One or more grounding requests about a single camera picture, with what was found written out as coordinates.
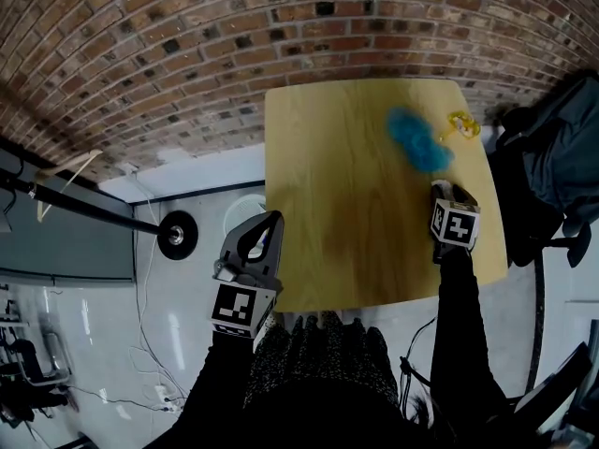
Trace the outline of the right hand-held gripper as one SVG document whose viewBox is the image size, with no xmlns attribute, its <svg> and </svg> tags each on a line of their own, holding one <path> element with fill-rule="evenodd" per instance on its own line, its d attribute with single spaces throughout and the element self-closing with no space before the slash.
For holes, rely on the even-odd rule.
<svg viewBox="0 0 599 449">
<path fill-rule="evenodd" d="M 476 199 L 457 184 L 435 183 L 431 186 L 431 199 L 435 200 L 430 223 L 434 240 L 432 261 L 440 265 L 445 254 L 453 248 L 470 252 L 479 232 L 480 208 Z"/>
</svg>

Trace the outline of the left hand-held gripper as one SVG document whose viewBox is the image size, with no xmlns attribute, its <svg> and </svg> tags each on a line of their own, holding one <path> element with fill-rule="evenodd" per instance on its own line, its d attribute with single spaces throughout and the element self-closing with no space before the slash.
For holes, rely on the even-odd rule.
<svg viewBox="0 0 599 449">
<path fill-rule="evenodd" d="M 254 340 L 283 290 L 278 269 L 285 220 L 267 211 L 233 228 L 214 264 L 218 283 L 210 321 L 215 332 Z"/>
</svg>

